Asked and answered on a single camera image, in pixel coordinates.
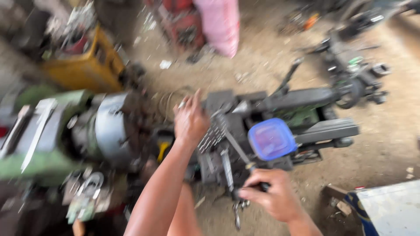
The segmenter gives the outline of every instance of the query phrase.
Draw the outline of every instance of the pink sack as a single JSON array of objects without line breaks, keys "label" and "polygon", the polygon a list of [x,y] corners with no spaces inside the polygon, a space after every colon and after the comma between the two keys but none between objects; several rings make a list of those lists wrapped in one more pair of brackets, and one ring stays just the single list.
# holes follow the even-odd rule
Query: pink sack
[{"label": "pink sack", "polygon": [[207,42],[220,54],[234,57],[239,44],[238,0],[193,0],[201,13]]}]

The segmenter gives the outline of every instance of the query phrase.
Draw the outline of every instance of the blue plastic container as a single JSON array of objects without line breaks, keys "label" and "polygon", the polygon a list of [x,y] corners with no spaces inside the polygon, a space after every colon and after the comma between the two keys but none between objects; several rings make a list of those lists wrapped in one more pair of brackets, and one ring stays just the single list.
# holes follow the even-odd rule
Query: blue plastic container
[{"label": "blue plastic container", "polygon": [[293,134],[279,118],[271,118],[253,126],[248,132],[248,141],[255,154],[264,161],[274,160],[297,149]]}]

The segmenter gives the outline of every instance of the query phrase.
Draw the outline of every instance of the hand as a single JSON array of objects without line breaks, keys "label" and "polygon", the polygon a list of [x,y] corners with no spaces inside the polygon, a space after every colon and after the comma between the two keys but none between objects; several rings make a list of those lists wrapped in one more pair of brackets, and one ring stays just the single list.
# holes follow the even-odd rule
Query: hand
[{"label": "hand", "polygon": [[[271,185],[267,193],[252,187],[260,182],[267,182]],[[281,222],[291,223],[306,216],[306,212],[302,209],[300,201],[293,191],[290,178],[284,170],[254,170],[245,181],[244,187],[240,189],[239,196],[260,204],[270,215]]]},{"label": "hand", "polygon": [[210,117],[201,107],[201,90],[194,96],[185,96],[184,106],[178,104],[173,108],[175,114],[175,137],[198,145],[210,127]]}]

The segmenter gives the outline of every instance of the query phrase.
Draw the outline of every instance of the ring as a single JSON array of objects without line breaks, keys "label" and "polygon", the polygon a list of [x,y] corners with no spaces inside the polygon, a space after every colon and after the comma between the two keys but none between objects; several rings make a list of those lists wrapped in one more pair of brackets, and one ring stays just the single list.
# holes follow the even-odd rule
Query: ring
[{"label": "ring", "polygon": [[185,106],[185,102],[184,102],[184,101],[182,101],[182,102],[179,104],[178,109],[179,109],[179,108],[181,108],[181,107],[183,107],[183,106]]}]

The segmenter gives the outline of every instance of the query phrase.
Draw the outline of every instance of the dirt floor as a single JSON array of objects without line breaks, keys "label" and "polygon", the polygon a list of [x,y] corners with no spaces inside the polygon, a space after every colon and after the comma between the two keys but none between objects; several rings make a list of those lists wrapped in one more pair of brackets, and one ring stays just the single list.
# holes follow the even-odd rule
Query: dirt floor
[{"label": "dirt floor", "polygon": [[[278,34],[278,24],[294,5],[278,0],[241,0],[240,43],[233,59],[208,53],[197,64],[176,60],[150,13],[142,5],[108,9],[100,13],[105,25],[119,32],[132,60],[144,64],[146,82],[155,99],[185,85],[205,92],[234,89],[237,93],[273,90],[287,72],[291,61],[303,56],[294,47],[318,43],[331,24],[322,20],[310,31],[294,36]],[[366,50],[372,62],[388,63],[393,73],[383,78],[389,90],[383,105],[362,103],[349,110],[336,109],[340,117],[352,117],[361,134],[343,149],[324,149],[324,160],[296,167],[290,172],[302,204],[324,235],[362,235],[352,216],[329,217],[337,210],[320,194],[332,183],[344,189],[356,186],[383,186],[406,181],[406,168],[419,163],[415,138],[420,134],[420,16],[397,17],[361,36],[355,44],[380,43]],[[172,62],[169,69],[159,67]],[[319,56],[307,56],[291,81],[293,89],[327,86]],[[206,200],[197,209],[205,235],[288,235],[284,224],[276,222],[261,208],[252,205],[241,215],[242,230],[234,228],[232,203],[213,203],[222,190],[204,189]]]}]

